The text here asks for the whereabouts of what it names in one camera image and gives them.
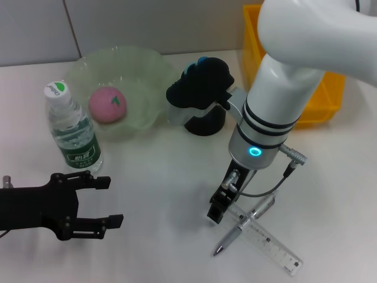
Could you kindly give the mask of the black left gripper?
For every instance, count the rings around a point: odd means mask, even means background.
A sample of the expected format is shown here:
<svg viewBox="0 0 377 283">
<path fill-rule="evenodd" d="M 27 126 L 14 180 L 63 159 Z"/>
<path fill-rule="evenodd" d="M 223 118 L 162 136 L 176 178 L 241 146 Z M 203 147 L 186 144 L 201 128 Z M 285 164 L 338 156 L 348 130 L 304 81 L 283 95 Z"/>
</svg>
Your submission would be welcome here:
<svg viewBox="0 0 377 283">
<path fill-rule="evenodd" d="M 54 173 L 46 185 L 39 187 L 12 187 L 9 176 L 5 176 L 3 181 L 1 231 L 47 228 L 60 241 L 71 238 L 103 239 L 107 230 L 119 229 L 124 219 L 123 214 L 95 219 L 77 218 L 76 190 L 108 189 L 111 183 L 109 176 L 94 177 L 90 171 L 68 175 Z"/>
</svg>

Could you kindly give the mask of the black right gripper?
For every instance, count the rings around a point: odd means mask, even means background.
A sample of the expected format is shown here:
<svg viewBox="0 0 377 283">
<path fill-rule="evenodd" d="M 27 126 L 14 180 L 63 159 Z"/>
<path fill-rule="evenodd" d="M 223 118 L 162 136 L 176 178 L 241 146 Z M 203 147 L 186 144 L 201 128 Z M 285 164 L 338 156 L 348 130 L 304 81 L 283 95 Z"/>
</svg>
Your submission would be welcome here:
<svg viewBox="0 0 377 283">
<path fill-rule="evenodd" d="M 238 200 L 238 198 L 239 198 L 237 193 L 232 193 L 232 192 L 228 193 L 228 190 L 225 190 L 222 187 L 223 182 L 225 182 L 227 180 L 227 178 L 230 176 L 230 174 L 234 170 L 237 170 L 239 172 L 239 176 L 234 183 L 237 190 L 240 190 L 242 188 L 242 186 L 245 184 L 245 181 L 246 181 L 247 177 L 249 176 L 250 172 L 253 172 L 252 170 L 249 170 L 249 169 L 239 165 L 234 160 L 231 160 L 229 167 L 227 169 L 227 172 L 224 176 L 224 179 L 221 181 L 219 188 L 216 190 L 216 192 L 212 195 L 212 197 L 210 199 L 211 204 L 210 204 L 209 211 L 207 213 L 207 217 L 210 218 L 216 224 L 219 224 L 222 221 L 224 213 L 226 212 L 226 210 L 228 209 L 229 206 L 228 205 L 222 205 L 220 203 L 214 203 L 213 202 L 214 198 L 221 191 L 226 192 L 228 194 L 228 196 L 230 196 L 230 199 L 231 199 L 232 202 Z"/>
</svg>

